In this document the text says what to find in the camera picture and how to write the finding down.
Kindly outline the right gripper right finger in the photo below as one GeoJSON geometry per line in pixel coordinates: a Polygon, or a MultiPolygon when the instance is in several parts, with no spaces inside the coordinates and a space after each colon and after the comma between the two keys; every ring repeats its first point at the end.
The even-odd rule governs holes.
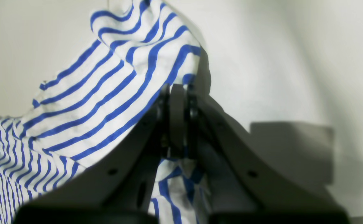
{"type": "Polygon", "coordinates": [[[207,174],[209,224],[349,224],[342,207],[269,167],[188,85],[187,155],[207,174]]]}

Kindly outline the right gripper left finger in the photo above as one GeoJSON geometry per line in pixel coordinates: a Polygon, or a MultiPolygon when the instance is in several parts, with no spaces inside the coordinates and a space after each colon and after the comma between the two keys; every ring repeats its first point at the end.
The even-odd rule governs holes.
{"type": "Polygon", "coordinates": [[[15,224],[157,224],[148,213],[161,159],[184,157],[183,85],[165,85],[118,146],[18,211],[15,224]]]}

